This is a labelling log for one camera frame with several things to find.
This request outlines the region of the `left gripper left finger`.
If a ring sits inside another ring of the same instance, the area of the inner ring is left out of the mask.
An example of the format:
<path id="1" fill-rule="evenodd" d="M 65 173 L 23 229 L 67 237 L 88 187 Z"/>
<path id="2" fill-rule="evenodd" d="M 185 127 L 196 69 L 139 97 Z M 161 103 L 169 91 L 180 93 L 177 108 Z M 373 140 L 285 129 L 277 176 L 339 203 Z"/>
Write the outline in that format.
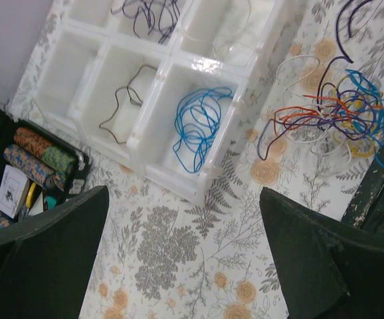
<path id="1" fill-rule="evenodd" d="M 0 318 L 78 318 L 106 222 L 98 186 L 0 229 Z"/>

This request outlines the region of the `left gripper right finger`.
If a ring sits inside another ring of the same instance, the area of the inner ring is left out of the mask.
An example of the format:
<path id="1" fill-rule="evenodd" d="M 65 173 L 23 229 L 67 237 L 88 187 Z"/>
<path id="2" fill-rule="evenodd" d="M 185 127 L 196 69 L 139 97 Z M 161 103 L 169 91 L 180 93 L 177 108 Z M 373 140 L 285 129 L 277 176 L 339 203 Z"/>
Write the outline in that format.
<path id="1" fill-rule="evenodd" d="M 265 187 L 260 211 L 289 318 L 384 318 L 384 237 Z"/>

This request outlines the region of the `white compartment tray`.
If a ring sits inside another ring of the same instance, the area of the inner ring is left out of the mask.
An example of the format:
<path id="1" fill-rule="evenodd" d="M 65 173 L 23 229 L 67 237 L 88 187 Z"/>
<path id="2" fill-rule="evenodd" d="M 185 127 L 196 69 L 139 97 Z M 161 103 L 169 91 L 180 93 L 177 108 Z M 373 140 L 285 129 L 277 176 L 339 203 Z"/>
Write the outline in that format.
<path id="1" fill-rule="evenodd" d="M 202 205 L 294 1 L 71 1 L 33 100 L 55 128 Z"/>

